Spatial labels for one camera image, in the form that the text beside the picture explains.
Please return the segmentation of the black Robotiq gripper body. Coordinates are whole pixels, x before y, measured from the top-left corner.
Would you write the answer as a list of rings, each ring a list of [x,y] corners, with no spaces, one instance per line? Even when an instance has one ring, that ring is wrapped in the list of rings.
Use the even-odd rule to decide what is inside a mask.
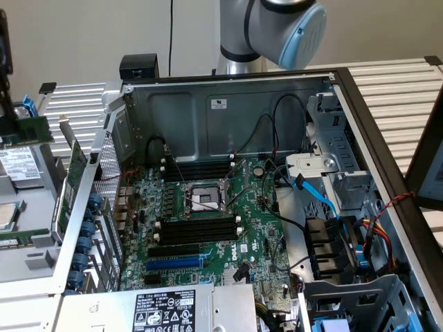
[[[8,31],[8,20],[4,9],[0,9],[1,17],[1,69],[6,75],[13,74],[12,52]]]

